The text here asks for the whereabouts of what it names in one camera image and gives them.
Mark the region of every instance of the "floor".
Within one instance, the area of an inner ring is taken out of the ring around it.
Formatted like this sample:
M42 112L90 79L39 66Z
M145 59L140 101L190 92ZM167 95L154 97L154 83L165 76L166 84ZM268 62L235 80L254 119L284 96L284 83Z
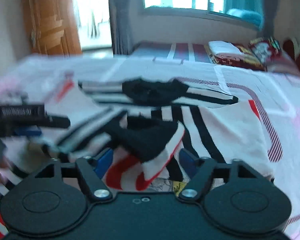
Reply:
M100 35L92 39L88 36L88 27L81 27L78 30L79 40L82 50L110 48L112 45L110 23L104 22L99 24Z
M89 57L93 57L93 58L113 57L112 48L86 50L86 51L83 51L82 53L84 56L89 56Z

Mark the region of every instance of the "black circular cover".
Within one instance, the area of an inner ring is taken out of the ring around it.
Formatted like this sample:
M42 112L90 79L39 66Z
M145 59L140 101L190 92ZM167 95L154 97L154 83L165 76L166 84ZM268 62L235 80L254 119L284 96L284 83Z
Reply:
M240 234L263 234L279 229L291 213L288 197L271 183L239 179L210 191L207 214L223 228Z
M86 200L74 187L57 179L20 183L1 201L0 212L9 228L29 235L57 232L84 214Z

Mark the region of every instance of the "door panel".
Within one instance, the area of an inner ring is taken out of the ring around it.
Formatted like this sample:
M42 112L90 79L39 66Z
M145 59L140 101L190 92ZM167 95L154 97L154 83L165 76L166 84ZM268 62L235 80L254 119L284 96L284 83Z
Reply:
M82 54L72 0L22 0L33 53Z

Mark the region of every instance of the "doorway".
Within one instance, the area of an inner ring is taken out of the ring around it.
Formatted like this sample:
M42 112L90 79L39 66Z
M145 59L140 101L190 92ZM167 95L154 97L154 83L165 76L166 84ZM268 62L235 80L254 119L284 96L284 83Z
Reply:
M109 0L73 0L82 51L111 48Z

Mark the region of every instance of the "window sill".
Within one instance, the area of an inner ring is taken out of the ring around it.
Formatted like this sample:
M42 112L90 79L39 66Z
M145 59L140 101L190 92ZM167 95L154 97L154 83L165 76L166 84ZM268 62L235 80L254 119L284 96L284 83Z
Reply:
M209 19L218 22L225 22L233 25L240 25L245 28L249 28L258 31L258 27L252 23L241 20L238 17L231 15L224 15L217 12L209 12L205 10L186 9L186 8L166 8L166 7L148 7L142 10L142 14L145 16L180 16L180 17L193 17Z

